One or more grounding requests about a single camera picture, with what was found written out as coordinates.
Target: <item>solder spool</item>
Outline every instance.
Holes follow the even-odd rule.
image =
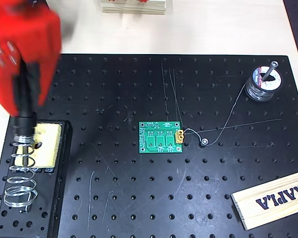
[[[257,102],[267,102],[282,86],[282,78],[277,72],[277,61],[272,61],[269,66],[257,67],[252,76],[247,80],[245,91],[247,95]]]

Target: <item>stack of wooden blocks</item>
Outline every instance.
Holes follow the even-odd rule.
[[[166,0],[100,0],[105,13],[137,13],[164,15]]]

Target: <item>metal screw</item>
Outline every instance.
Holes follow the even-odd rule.
[[[209,140],[207,138],[203,138],[201,141],[202,146],[206,146],[209,143]]]
[[[268,78],[268,76],[270,75],[270,73],[276,69],[278,67],[278,62],[277,61],[272,61],[270,64],[270,67],[268,69],[268,71],[265,73],[265,75],[262,78],[262,81],[265,82],[266,79]]]

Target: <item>yellow sponge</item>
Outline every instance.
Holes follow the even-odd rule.
[[[35,144],[41,142],[42,146],[34,149],[34,153],[31,155],[35,160],[33,168],[54,168],[59,150],[61,132],[61,125],[55,123],[39,123],[35,127]],[[22,154],[21,146],[18,147],[17,154]],[[22,166],[22,158],[16,158],[15,165]]]

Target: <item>thin wire strand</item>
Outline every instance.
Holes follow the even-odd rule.
[[[168,119],[168,106],[167,106],[167,101],[166,101],[166,93],[165,93],[165,83],[164,83],[164,73],[163,73],[163,62],[161,60],[161,72],[162,72],[162,80],[163,80],[163,91],[164,91],[164,104],[165,104],[165,109],[166,109],[166,115],[167,115],[167,121],[169,121]]]
[[[185,132],[186,132],[187,130],[190,130],[190,131],[193,132],[193,133],[190,133],[190,134],[196,134],[196,135],[198,136],[198,138],[199,138],[200,143],[202,143],[202,138],[200,137],[200,135],[199,135],[194,129],[186,128],[186,129],[184,130],[183,133],[185,134]]]
[[[240,95],[242,94],[242,91],[243,91],[245,85],[246,85],[246,82],[244,83],[244,85],[243,85],[241,91],[239,92],[239,94],[238,94],[238,96],[237,96],[237,98],[236,98],[236,100],[235,100],[235,103],[234,103],[232,109],[230,110],[230,113],[229,113],[229,115],[228,115],[228,118],[227,118],[227,120],[226,120],[226,122],[225,122],[225,124],[224,124],[224,126],[223,126],[223,128],[222,128],[222,130],[221,130],[221,132],[219,133],[218,137],[216,138],[216,140],[215,140],[214,142],[212,142],[211,144],[208,144],[208,145],[206,145],[206,146],[214,145],[214,144],[218,141],[218,139],[220,138],[220,136],[222,135],[222,133],[223,133],[223,131],[224,131],[224,129],[225,129],[225,127],[226,127],[226,125],[227,125],[229,119],[230,119],[230,116],[232,115],[232,112],[233,112],[233,110],[234,110],[234,108],[235,108],[235,106],[236,106],[236,103],[237,103],[237,101],[238,101]]]
[[[174,91],[176,92],[176,88],[175,88],[175,77],[173,77],[173,83],[174,83]],[[175,115],[177,117],[178,120],[178,113],[177,113],[177,104],[175,105]]]
[[[178,104],[177,96],[176,96],[176,92],[175,92],[175,85],[173,86],[173,83],[172,83],[171,70],[170,69],[169,69],[169,76],[170,76],[171,86],[172,86],[173,93],[174,93],[175,105],[176,105],[176,107],[178,108],[178,111],[179,111],[179,116],[180,116],[180,120],[181,120],[181,123],[182,123],[182,127],[184,127],[184,124],[183,124],[183,121],[182,121],[182,117],[181,117],[181,113],[180,113],[180,109],[179,109],[179,104]]]
[[[277,120],[281,120],[281,119],[262,120],[262,121],[257,121],[257,122],[252,122],[252,123],[246,123],[246,124],[231,125],[231,126],[225,127],[225,129],[229,129],[229,128],[233,128],[233,127],[239,127],[239,126],[244,126],[244,125],[255,125],[255,124],[260,124],[260,123],[265,123],[265,122],[271,122],[271,121],[277,121]],[[219,129],[200,130],[200,131],[196,131],[196,133],[215,131],[215,130],[219,130]],[[185,133],[185,135],[191,135],[191,134],[194,134],[194,132]]]

